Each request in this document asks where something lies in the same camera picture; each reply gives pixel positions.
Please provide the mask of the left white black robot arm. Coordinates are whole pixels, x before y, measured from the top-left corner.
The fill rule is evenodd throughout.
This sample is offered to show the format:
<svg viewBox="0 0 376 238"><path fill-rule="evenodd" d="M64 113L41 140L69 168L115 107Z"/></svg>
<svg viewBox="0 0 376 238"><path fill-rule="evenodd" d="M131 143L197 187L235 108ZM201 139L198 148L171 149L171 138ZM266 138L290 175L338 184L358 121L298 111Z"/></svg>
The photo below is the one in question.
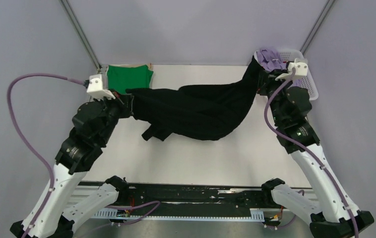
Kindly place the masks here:
<svg viewBox="0 0 376 238"><path fill-rule="evenodd" d="M133 96L103 98L81 105L72 118L74 127L55 157L50 180L32 212L13 223L17 238L71 238L103 206L129 200L128 183L113 176L100 189L73 207L66 205L94 162L103 153L118 120L129 118Z"/></svg>

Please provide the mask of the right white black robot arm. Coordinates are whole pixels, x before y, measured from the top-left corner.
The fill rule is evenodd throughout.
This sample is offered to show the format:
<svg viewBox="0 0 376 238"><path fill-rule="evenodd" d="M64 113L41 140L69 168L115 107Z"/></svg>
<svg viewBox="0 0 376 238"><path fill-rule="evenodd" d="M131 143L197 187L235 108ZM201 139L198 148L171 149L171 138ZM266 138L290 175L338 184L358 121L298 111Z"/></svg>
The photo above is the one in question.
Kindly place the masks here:
<svg viewBox="0 0 376 238"><path fill-rule="evenodd" d="M374 223L374 217L353 202L336 178L307 120L312 109L308 91L293 86L292 81L291 76L261 76L257 92L268 98L264 116L272 115L274 120L268 127L305 174L317 201L294 192L280 179L272 179L263 185L262 203L287 208L308 224L315 238L356 238Z"/></svg>

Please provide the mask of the black t shirt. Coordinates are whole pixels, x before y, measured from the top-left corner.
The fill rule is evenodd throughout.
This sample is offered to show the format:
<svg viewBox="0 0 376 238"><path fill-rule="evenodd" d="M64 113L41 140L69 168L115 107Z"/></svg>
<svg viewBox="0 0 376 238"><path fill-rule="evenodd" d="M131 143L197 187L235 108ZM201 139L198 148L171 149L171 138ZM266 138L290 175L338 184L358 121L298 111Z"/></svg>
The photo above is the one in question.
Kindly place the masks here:
<svg viewBox="0 0 376 238"><path fill-rule="evenodd" d="M174 89L134 88L132 112L149 128L145 141L161 141L171 134L196 140L219 140L234 131L246 118L262 81L269 72L252 59L242 79L230 84L195 84Z"/></svg>

